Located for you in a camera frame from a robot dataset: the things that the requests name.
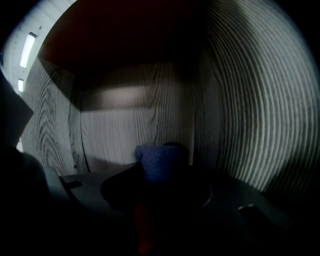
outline blue sponge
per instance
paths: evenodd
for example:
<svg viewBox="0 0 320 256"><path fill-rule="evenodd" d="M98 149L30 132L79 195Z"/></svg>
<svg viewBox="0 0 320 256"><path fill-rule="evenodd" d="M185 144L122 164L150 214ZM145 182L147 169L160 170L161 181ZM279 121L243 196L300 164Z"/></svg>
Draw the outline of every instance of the blue sponge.
<svg viewBox="0 0 320 256"><path fill-rule="evenodd" d="M174 145L137 146L135 156L142 163L145 181L155 184L169 179L173 166L183 158L183 150Z"/></svg>

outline ceiling light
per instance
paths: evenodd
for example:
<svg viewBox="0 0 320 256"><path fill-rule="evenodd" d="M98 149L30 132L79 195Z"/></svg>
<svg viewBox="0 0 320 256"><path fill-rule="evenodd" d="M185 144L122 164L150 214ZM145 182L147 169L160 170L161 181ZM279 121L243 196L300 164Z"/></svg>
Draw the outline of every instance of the ceiling light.
<svg viewBox="0 0 320 256"><path fill-rule="evenodd" d="M26 36L26 40L24 42L24 47L22 50L21 61L20 61L20 66L23 68L27 67L28 58L35 40L36 40L36 35L33 33L29 33Z"/></svg>
<svg viewBox="0 0 320 256"><path fill-rule="evenodd" d="M18 80L18 90L19 90L19 92L24 91L24 81L22 79Z"/></svg>

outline wood grain wall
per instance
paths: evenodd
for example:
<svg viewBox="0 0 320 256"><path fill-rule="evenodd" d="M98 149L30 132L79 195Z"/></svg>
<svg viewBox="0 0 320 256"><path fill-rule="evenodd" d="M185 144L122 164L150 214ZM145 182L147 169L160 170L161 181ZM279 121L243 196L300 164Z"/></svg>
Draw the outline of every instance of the wood grain wall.
<svg viewBox="0 0 320 256"><path fill-rule="evenodd" d="M178 63L117 69L82 83L91 88L83 95L81 111L83 148L91 172L135 162L136 146L168 142L189 149L192 163L193 84Z"/></svg>
<svg viewBox="0 0 320 256"><path fill-rule="evenodd" d="M308 188L320 155L319 72L269 1L208 1L195 95L194 164L274 199Z"/></svg>
<svg viewBox="0 0 320 256"><path fill-rule="evenodd" d="M59 175L88 172L74 78L72 73L37 57L22 94L34 112L21 137L23 151Z"/></svg>

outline white wall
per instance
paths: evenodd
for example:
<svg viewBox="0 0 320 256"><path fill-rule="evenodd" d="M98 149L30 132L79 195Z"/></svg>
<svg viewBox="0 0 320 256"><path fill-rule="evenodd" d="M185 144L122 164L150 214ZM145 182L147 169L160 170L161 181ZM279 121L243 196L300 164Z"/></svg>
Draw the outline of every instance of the white wall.
<svg viewBox="0 0 320 256"><path fill-rule="evenodd" d="M19 150L20 152L23 152L23 148L22 148L22 143L21 143L21 139L18 142L18 145L16 145L16 149Z"/></svg>
<svg viewBox="0 0 320 256"><path fill-rule="evenodd" d="M18 79L26 83L30 68L38 55L49 31L60 16L76 0L42 0L26 14L18 26L12 31L3 49L3 66L5 78L18 93ZM21 55L27 35L32 32L37 35L32 47L26 68L20 66Z"/></svg>

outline red object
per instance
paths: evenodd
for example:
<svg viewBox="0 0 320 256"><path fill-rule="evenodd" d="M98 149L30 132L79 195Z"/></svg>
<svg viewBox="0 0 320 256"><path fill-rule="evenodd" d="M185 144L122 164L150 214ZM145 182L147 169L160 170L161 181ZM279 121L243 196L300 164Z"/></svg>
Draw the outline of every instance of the red object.
<svg viewBox="0 0 320 256"><path fill-rule="evenodd" d="M158 216L142 201L134 208L135 229L139 243L139 254L149 253L166 236L166 225L163 218Z"/></svg>

